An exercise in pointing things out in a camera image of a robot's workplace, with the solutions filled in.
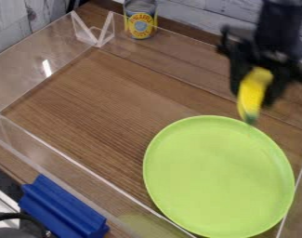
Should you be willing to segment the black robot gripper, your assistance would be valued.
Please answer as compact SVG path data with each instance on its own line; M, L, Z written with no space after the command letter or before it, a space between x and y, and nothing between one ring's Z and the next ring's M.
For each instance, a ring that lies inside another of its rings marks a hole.
M262 105L271 107L293 80L302 82L302 0L262 0L254 29L223 25L218 51L230 59L230 91L254 67L274 75Z

